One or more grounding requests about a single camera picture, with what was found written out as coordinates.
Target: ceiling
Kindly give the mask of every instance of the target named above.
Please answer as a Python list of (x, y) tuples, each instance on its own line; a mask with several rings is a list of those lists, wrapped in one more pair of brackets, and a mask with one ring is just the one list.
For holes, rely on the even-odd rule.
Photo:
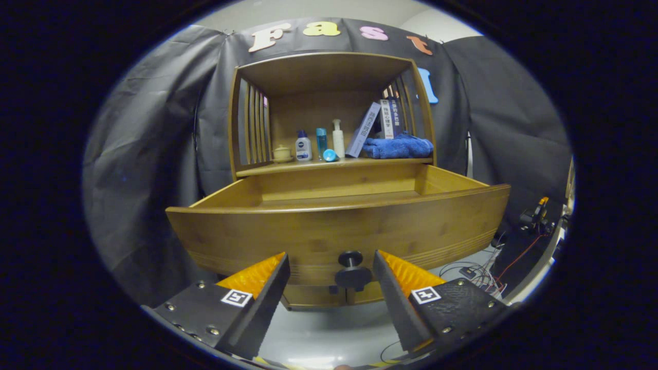
[(195, 22), (225, 32), (242, 31), (277, 20), (326, 16), (369, 20), (400, 27), (432, 7), (413, 0), (243, 0)]

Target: drawer knob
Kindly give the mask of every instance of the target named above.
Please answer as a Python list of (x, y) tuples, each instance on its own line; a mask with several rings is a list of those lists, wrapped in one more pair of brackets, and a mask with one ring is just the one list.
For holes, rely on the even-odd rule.
[(338, 263), (345, 266), (335, 276), (336, 285), (343, 288), (353, 288), (357, 292), (372, 280), (372, 272), (366, 267), (359, 266), (363, 255), (359, 251), (345, 251), (338, 257)]

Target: wall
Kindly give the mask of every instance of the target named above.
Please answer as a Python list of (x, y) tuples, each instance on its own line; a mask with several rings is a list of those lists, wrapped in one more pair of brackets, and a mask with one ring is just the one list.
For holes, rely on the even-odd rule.
[(438, 42), (482, 35), (463, 21), (436, 9), (422, 11), (398, 27), (416, 34), (427, 35), (431, 40)]
[(399, 27), (411, 17), (431, 10), (413, 0), (244, 0), (195, 22), (230, 33), (277, 20), (325, 16), (369, 20)]

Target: red wire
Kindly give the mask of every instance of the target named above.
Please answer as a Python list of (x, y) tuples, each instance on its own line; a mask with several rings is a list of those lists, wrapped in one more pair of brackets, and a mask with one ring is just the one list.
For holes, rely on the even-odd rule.
[(515, 264), (515, 263), (516, 263), (521, 257), (523, 257), (523, 255), (526, 254), (526, 252), (529, 251), (530, 248), (532, 248), (532, 246), (535, 245), (535, 243), (537, 242), (537, 240), (539, 240), (542, 236), (545, 236), (545, 235), (543, 235), (543, 234), (542, 234), (542, 235), (539, 235), (539, 236), (535, 239), (535, 241), (532, 242), (532, 244), (531, 244), (529, 247), (527, 247), (526, 250), (523, 251), (523, 253), (521, 253), (521, 254), (520, 254), (520, 255), (519, 255), (519, 256), (518, 256), (518, 257), (517, 257), (512, 263), (510, 263), (509, 266), (507, 266), (507, 267), (503, 270), (503, 272), (500, 273), (500, 275), (498, 275), (498, 277), (495, 277), (495, 282), (496, 282), (496, 283), (500, 282), (500, 278), (501, 278), (501, 277), (503, 276), (503, 274), (507, 271), (507, 269), (510, 268), (510, 267), (512, 267), (512, 265), (514, 265), (514, 264)]

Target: book spine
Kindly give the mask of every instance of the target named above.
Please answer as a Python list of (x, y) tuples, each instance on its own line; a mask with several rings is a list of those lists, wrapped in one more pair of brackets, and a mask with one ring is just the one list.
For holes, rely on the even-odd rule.
[(391, 120), (391, 106), (388, 99), (381, 99), (379, 103), (382, 106), (380, 120), (382, 121), (382, 131), (384, 132), (384, 139), (392, 139), (395, 137), (393, 134), (393, 122)]
[(357, 158), (359, 156), (359, 154), (361, 153), (361, 148), (363, 148), (363, 144), (368, 138), (368, 134), (370, 134), (372, 123), (374, 123), (375, 118), (377, 118), (377, 114), (379, 113), (380, 107), (381, 105), (377, 102), (373, 102), (372, 105), (370, 105), (370, 109), (363, 117), (363, 120), (361, 121), (361, 125), (354, 132), (354, 135), (352, 135), (352, 139), (349, 141), (349, 144), (347, 145), (347, 150), (345, 150), (346, 155), (349, 155), (350, 157), (354, 157), (354, 158)]
[(391, 105), (391, 121), (393, 122), (393, 136), (398, 136), (402, 133), (403, 127), (400, 125), (399, 105), (396, 99), (390, 99)]

